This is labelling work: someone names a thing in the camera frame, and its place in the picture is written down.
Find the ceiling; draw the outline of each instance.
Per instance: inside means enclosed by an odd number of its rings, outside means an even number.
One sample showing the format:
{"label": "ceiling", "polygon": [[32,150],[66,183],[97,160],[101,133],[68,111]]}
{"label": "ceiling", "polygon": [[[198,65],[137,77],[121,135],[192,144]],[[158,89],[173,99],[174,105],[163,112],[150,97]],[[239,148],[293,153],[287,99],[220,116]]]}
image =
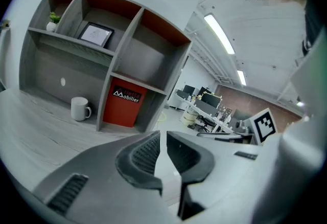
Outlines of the ceiling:
{"label": "ceiling", "polygon": [[[203,17],[212,13],[235,55],[228,55]],[[304,10],[297,3],[200,0],[185,32],[193,38],[191,56],[217,80],[298,115],[297,94],[289,83],[302,59]],[[237,75],[242,70],[246,86]]]}

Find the brown wall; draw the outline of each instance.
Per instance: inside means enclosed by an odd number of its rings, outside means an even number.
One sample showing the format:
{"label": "brown wall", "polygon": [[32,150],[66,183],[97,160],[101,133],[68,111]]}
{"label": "brown wall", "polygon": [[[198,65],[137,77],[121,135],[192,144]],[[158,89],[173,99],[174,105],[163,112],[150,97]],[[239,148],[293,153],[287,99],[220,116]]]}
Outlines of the brown wall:
{"label": "brown wall", "polygon": [[250,94],[228,87],[218,86],[215,95],[223,97],[221,103],[231,108],[232,114],[234,114],[236,109],[239,109],[243,112],[249,113],[250,115],[255,115],[266,108],[270,108],[277,125],[278,132],[283,132],[288,123],[291,124],[292,122],[301,119],[301,117],[286,109]]}

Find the office chair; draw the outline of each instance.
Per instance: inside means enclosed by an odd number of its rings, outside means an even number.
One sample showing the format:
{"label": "office chair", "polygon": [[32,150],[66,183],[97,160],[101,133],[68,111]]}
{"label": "office chair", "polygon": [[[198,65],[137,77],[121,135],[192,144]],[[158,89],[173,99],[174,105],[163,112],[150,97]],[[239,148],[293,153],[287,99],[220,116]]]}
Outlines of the office chair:
{"label": "office chair", "polygon": [[196,125],[199,126],[199,131],[200,131],[200,130],[203,130],[204,132],[210,132],[210,130],[209,130],[207,127],[208,127],[208,126],[210,126],[210,127],[215,127],[215,126],[216,126],[216,124],[215,124],[214,122],[212,122],[212,121],[209,120],[209,119],[204,118],[204,117],[201,116],[201,115],[200,115],[197,119],[198,119],[199,121],[201,121],[202,123],[204,123],[204,125],[196,124]]}

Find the small white pot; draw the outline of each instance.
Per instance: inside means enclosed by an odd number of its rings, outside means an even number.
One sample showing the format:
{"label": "small white pot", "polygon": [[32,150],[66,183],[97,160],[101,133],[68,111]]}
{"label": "small white pot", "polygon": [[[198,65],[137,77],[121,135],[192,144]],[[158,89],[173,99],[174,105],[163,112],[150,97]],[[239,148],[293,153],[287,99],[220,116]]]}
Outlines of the small white pot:
{"label": "small white pot", "polygon": [[46,30],[47,31],[51,31],[54,32],[56,30],[57,24],[53,23],[53,22],[49,22],[46,26]]}

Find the computer monitor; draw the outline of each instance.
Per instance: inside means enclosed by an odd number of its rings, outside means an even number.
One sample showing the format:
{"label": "computer monitor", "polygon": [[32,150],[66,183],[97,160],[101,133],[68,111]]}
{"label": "computer monitor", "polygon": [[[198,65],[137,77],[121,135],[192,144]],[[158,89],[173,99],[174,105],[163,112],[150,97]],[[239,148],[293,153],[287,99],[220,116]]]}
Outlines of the computer monitor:
{"label": "computer monitor", "polygon": [[190,94],[190,95],[193,95],[194,90],[195,90],[194,87],[191,87],[191,86],[185,85],[185,87],[184,87],[184,89],[183,89],[183,92],[188,93],[188,94]]}
{"label": "computer monitor", "polygon": [[184,92],[184,91],[180,91],[179,89],[177,90],[177,92],[176,92],[176,94],[178,95],[178,96],[180,96],[182,99],[188,99],[189,98],[189,96],[190,96],[190,94],[188,94],[188,93],[186,93],[186,92]]}
{"label": "computer monitor", "polygon": [[199,91],[199,93],[198,93],[198,96],[199,96],[199,95],[202,95],[204,92],[208,92],[209,94],[211,94],[211,91],[207,90],[207,89],[204,88],[204,87],[201,87],[201,89],[200,89],[200,91]]}
{"label": "computer monitor", "polygon": [[219,103],[220,103],[220,98],[214,96],[214,95],[210,95],[210,94],[203,94],[201,101],[211,105],[212,107],[217,108]]}
{"label": "computer monitor", "polygon": [[244,111],[241,111],[239,109],[236,109],[234,114],[233,114],[233,118],[236,119],[236,120],[247,120],[248,118],[250,118],[251,115],[244,112]]}

